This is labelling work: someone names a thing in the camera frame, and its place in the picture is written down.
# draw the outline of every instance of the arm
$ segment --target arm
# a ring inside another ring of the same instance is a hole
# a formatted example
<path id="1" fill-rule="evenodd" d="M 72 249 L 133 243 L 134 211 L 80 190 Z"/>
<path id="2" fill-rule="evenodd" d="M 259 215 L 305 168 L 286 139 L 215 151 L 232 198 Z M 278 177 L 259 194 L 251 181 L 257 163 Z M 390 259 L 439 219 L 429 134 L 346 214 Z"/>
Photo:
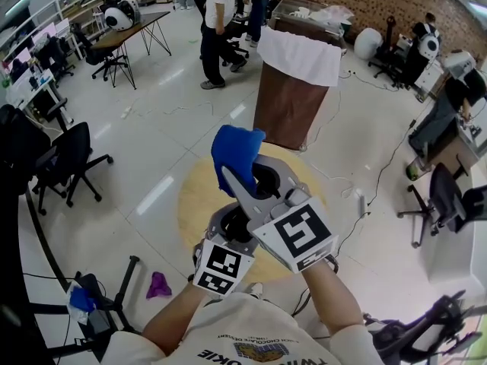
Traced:
<path id="1" fill-rule="evenodd" d="M 223 17 L 225 13 L 225 4 L 215 3 L 216 6 L 216 33 L 222 35 L 225 32 Z"/>
<path id="2" fill-rule="evenodd" d="M 364 324 L 357 300 L 324 260 L 303 271 L 303 277 L 314 307 L 331 335 L 345 327 Z"/>
<path id="3" fill-rule="evenodd" d="M 145 326 L 142 336 L 154 342 L 169 356 L 177 349 L 205 295 L 203 289 L 187 284 L 183 291 Z"/>
<path id="4" fill-rule="evenodd" d="M 463 99 L 463 112 L 462 112 L 462 117 L 468 122 L 470 119 L 470 109 L 472 106 L 470 105 L 470 102 L 467 99 Z"/>

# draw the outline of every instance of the white robot head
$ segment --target white robot head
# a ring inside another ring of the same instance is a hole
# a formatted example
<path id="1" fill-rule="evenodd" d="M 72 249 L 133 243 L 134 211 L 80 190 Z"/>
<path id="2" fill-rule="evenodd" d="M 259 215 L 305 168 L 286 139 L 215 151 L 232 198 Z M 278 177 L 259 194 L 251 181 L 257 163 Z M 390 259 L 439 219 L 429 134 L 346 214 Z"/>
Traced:
<path id="1" fill-rule="evenodd" d="M 128 30 L 140 21 L 136 0 L 122 0 L 117 7 L 105 11 L 107 25 L 117 31 Z"/>

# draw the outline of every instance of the blue towel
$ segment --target blue towel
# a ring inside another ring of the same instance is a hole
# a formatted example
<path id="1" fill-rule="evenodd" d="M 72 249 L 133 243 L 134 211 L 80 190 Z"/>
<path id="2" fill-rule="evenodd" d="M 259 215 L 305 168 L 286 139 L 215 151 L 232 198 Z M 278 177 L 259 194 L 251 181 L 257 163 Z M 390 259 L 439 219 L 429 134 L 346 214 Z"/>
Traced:
<path id="1" fill-rule="evenodd" d="M 259 154 L 266 133 L 259 129 L 249 131 L 232 125 L 223 125 L 215 136 L 212 157 L 220 189 L 235 197 L 221 173 L 221 167 L 230 167 L 253 191 L 257 184 L 252 175 L 252 164 Z"/>

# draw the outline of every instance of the purple cloth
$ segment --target purple cloth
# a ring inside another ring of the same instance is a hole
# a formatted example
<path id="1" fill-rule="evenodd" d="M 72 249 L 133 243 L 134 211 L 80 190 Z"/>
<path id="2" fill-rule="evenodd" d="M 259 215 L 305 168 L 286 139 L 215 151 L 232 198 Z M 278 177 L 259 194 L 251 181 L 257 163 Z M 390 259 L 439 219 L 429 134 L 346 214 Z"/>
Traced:
<path id="1" fill-rule="evenodd" d="M 151 299 L 156 296 L 171 296 L 173 291 L 167 285 L 166 278 L 162 273 L 155 271 L 152 273 L 152 282 L 149 290 L 147 291 L 146 299 Z"/>

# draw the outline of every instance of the person sitting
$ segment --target person sitting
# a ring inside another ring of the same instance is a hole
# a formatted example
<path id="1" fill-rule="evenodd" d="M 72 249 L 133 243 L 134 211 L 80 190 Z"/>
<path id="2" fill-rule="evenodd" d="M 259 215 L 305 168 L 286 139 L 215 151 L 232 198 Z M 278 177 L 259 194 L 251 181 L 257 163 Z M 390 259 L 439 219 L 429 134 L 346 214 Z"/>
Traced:
<path id="1" fill-rule="evenodd" d="M 18 58 L 14 59 L 12 62 L 12 70 L 10 71 L 10 78 L 12 79 L 12 82 L 18 80 L 28 68 L 29 64 L 26 62 L 21 62 Z"/>
<path id="2" fill-rule="evenodd" d="M 225 28 L 234 17 L 235 0 L 206 0 L 205 28 L 201 53 L 203 70 L 207 81 L 201 83 L 203 89 L 223 88 L 225 80 L 220 75 L 220 57 L 230 62 L 230 71 L 237 72 L 247 60 L 238 55 L 223 36 Z"/>
<path id="3" fill-rule="evenodd" d="M 425 70 L 430 60 L 422 56 L 419 53 L 419 43 L 422 38 L 426 35 L 432 34 L 438 39 L 438 44 L 441 44 L 441 36 L 434 26 L 436 23 L 436 17 L 427 13 L 424 23 L 416 23 L 413 27 L 412 32 L 415 34 L 415 38 L 412 41 L 411 49 L 406 60 L 406 65 L 403 69 L 403 75 L 401 81 L 405 84 L 407 88 L 411 87 Z"/>
<path id="4" fill-rule="evenodd" d="M 443 132 L 455 120 L 461 107 L 462 117 L 468 122 L 470 108 L 486 96 L 485 80 L 476 69 L 465 75 L 464 81 L 463 83 L 453 77 L 449 78 L 431 112 L 409 136 L 409 144 L 419 156 L 426 155 L 425 148 L 429 150 L 430 147 L 434 147 Z"/>

